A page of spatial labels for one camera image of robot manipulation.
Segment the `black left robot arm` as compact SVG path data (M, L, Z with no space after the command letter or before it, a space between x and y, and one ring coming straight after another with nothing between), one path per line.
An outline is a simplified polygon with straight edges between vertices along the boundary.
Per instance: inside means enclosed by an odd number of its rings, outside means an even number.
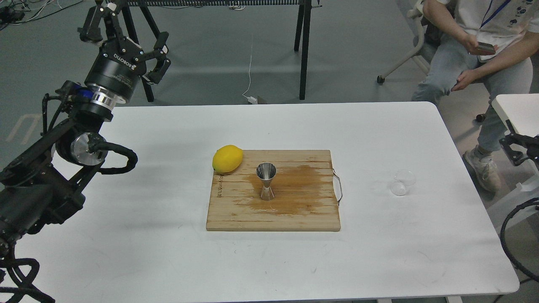
M148 101L151 86L169 68L167 32L160 32L148 0L97 0L78 30L83 42L99 53L83 84L65 81L53 96L42 99L41 138L1 171L1 287L9 303L31 297L54 299L34 286L39 263L16 258L15 245L25 234L48 224L62 224L83 208L83 190L96 174L132 171L136 153L108 142L99 131L113 119L116 105L131 100L141 81Z

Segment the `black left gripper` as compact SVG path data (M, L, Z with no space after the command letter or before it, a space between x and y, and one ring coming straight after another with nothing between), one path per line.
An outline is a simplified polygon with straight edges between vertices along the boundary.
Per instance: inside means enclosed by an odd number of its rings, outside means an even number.
M126 0L110 0L106 5L97 0L96 6L88 10L83 26L77 29L81 41L100 46L84 83L112 92L120 104L132 98L143 63L157 60L154 69L143 75L150 85L158 84L171 65L167 57L168 32L160 32L152 52L142 54L141 46L123 34L118 15L127 7Z

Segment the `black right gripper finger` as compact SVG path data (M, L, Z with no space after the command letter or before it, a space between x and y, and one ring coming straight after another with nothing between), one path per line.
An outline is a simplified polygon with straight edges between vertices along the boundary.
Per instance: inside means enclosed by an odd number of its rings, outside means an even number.
M520 166L527 160L539 165L539 136L518 134L510 120L505 121L509 134L500 139L501 148L514 166Z

